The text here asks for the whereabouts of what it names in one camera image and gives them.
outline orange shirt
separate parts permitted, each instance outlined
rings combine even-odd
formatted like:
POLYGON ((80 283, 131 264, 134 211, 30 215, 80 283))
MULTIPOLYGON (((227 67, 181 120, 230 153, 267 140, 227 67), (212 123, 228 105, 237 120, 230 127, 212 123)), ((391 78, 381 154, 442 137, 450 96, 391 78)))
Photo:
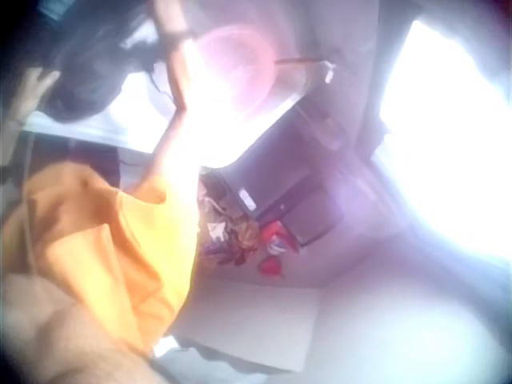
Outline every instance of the orange shirt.
POLYGON ((148 354, 189 290, 197 206, 163 178, 127 194, 69 162, 33 176, 23 195, 2 229, 4 271, 57 283, 115 339, 148 354))

